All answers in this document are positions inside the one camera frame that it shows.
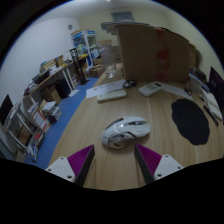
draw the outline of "floor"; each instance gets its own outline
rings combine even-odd
[[[64,132],[68,122],[72,118],[73,114],[79,107],[82,100],[85,98],[86,90],[92,88],[97,80],[98,78],[89,78],[89,81],[85,85],[78,85],[76,87],[76,90],[79,90],[78,93],[76,93],[72,97],[62,99],[62,101],[58,105],[60,107],[62,115],[60,116],[59,120],[54,125],[52,125],[46,133],[45,139],[41,145],[37,156],[37,161],[33,162],[30,155],[27,154],[24,163],[34,165],[41,169],[46,169],[49,166],[49,162],[54,152],[54,149],[62,133]]]

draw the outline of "black circular mat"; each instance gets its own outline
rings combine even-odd
[[[193,145],[207,143],[210,134],[208,119],[196,103],[177,100],[172,104],[172,118],[180,134]]]

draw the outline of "black fisheye border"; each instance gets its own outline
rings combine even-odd
[[[4,58],[13,46],[13,43],[32,22],[42,14],[66,2],[69,1],[0,1],[0,66],[4,62]],[[224,47],[222,47],[224,40],[224,29],[222,28],[224,13],[221,0],[157,0],[155,2],[169,7],[191,22],[208,40],[219,57],[220,62],[222,65],[224,64]],[[57,185],[60,185],[60,189],[61,187],[65,189],[64,197],[71,197],[70,193],[74,192],[73,185],[60,178],[54,176],[49,177],[48,173],[37,167],[4,159],[0,160],[0,170],[3,171],[0,178],[2,180],[1,182],[4,183],[1,185],[2,192],[8,192],[10,189],[9,186],[12,186],[13,192],[17,189],[31,197],[35,197],[35,190],[41,193],[45,192],[48,199],[51,195],[53,198],[57,196],[57,194],[54,192],[51,194],[51,191],[46,189],[54,189]],[[147,191],[147,195],[152,197],[153,195],[149,195],[148,190],[151,190],[153,194],[155,194],[155,192],[160,193],[164,191],[165,186],[166,191],[169,192],[168,195],[170,195],[171,193],[177,192],[177,186],[178,189],[188,189],[188,191],[192,192],[195,191],[196,186],[198,187],[200,185],[203,189],[212,191],[214,197],[215,192],[218,194],[223,192],[224,185],[221,178],[224,170],[223,161],[223,159],[218,159],[190,166],[170,177],[134,190],[141,190],[142,192]],[[78,190],[82,189],[76,186],[75,191],[77,192]],[[91,191],[90,189],[85,189],[85,194]],[[200,195],[201,192],[201,194],[204,194],[204,191],[196,190],[196,192],[197,196]]]
[[[0,1],[0,68],[10,48],[38,17],[68,0]],[[222,0],[156,0],[192,23],[214,48],[224,65]]]

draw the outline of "white wall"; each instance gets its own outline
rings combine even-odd
[[[76,18],[53,19],[30,26],[9,51],[0,71],[0,104],[9,94],[13,104],[22,101],[28,82],[39,73],[40,64],[63,54],[67,59],[72,46],[71,33],[79,29]],[[0,138],[15,153],[14,144],[2,132]]]
[[[198,67],[206,74],[207,79],[209,78],[211,66],[224,78],[224,71],[220,60],[200,31],[188,20],[174,11],[169,11],[166,15],[171,25],[170,30],[187,38],[196,46],[200,53],[198,55]]]
[[[80,29],[90,29],[96,32],[97,40],[112,40],[117,42],[116,35],[111,35],[101,29],[100,23],[112,22],[111,12],[131,11],[136,22],[148,23],[151,25],[170,28],[170,23],[167,20],[165,13],[152,11],[149,8],[117,8],[106,9],[91,13],[78,18]]]

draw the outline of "storage box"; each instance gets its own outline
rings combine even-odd
[[[46,101],[56,101],[56,105],[58,105],[61,102],[61,97],[59,96],[55,85],[49,85],[46,86],[41,90],[41,95],[43,99]]]
[[[63,55],[59,56],[58,58],[55,58],[54,61],[56,62],[56,66],[60,67],[64,64]]]
[[[103,73],[103,65],[96,65],[89,69],[89,76],[92,78],[99,78]]]
[[[190,44],[184,37],[145,25],[117,25],[125,80],[187,83]]]

